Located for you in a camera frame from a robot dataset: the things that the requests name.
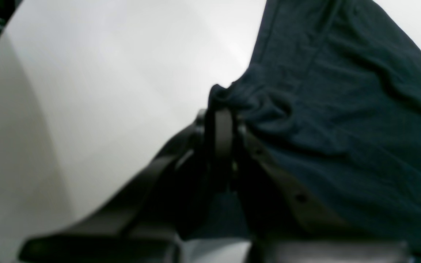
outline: white surface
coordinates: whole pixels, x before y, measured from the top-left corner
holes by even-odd
[[[421,0],[376,0],[421,48]],[[264,0],[25,0],[0,38],[0,262],[83,218],[248,65]],[[192,241],[194,262],[247,243]]]

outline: dark cloth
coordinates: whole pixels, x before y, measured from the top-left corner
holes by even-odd
[[[373,1],[268,0],[248,70],[210,93],[340,216],[421,255],[421,51]]]

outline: dark green fabric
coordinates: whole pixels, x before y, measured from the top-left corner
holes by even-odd
[[[371,0],[269,0],[239,112],[339,215],[421,261],[421,51]]]

